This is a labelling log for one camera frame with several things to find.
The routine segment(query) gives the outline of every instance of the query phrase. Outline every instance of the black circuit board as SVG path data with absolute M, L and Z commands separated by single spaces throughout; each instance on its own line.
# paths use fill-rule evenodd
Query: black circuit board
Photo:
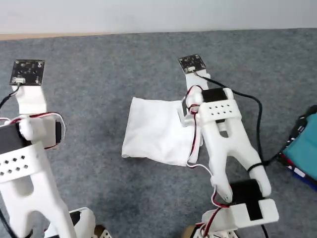
M 16 85 L 17 79 L 24 78 L 25 86 L 41 86 L 44 65 L 45 61 L 40 59 L 16 59 L 12 69 L 10 85 Z
M 185 74 L 206 69 L 206 65 L 199 55 L 186 56 L 178 59 Z

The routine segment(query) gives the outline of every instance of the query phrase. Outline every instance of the white fabric pouch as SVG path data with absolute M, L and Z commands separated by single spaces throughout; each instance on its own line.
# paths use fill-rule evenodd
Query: white fabric pouch
M 183 127 L 177 107 L 181 101 L 133 98 L 122 157 L 147 157 L 169 165 L 186 166 L 193 143 L 194 127 Z M 195 163 L 198 154 L 189 162 Z

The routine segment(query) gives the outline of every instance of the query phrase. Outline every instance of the white wall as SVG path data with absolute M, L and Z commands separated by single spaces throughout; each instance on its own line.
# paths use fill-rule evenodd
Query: white wall
M 0 33 L 317 27 L 317 0 L 1 0 Z

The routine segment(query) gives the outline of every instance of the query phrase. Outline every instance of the baseboard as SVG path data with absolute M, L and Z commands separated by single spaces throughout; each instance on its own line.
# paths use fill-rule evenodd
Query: baseboard
M 20 40 L 20 39 L 36 39 L 49 37 L 63 37 L 63 36 L 96 36 L 107 35 L 110 33 L 42 33 L 42 34 L 0 34 L 0 41 L 3 40 Z

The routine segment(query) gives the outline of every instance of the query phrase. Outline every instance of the robotic arm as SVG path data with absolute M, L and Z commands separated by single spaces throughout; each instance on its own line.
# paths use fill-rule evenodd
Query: robotic arm
M 198 125 L 197 132 L 201 131 L 201 135 L 196 137 L 201 142 L 195 142 L 194 153 L 198 153 L 198 145 L 202 145 L 204 139 L 210 158 L 211 184 L 223 200 L 231 204 L 219 211 L 210 232 L 276 222 L 278 212 L 275 202 L 267 198 L 271 194 L 271 186 L 263 166 L 252 168 L 249 172 L 251 179 L 246 181 L 229 183 L 226 176 L 228 156 L 236 158 L 246 170 L 261 163 L 242 124 L 232 90 L 208 89 L 207 82 L 201 77 L 210 78 L 210 75 L 206 73 L 206 66 L 199 55 L 180 58 L 179 62 L 188 88 L 182 107 L 178 109 L 180 120 L 183 126 Z M 205 213 L 202 221 L 208 221 L 213 213 Z
M 46 238 L 111 238 L 105 228 L 96 226 L 90 209 L 69 212 L 60 197 L 45 150 L 64 139 L 65 124 L 60 114 L 47 113 L 43 72 L 43 60 L 14 63 L 10 84 L 20 116 L 0 126 L 0 192 L 10 225 L 3 216 L 1 220 L 12 238 L 32 236 L 34 211 L 51 222 Z

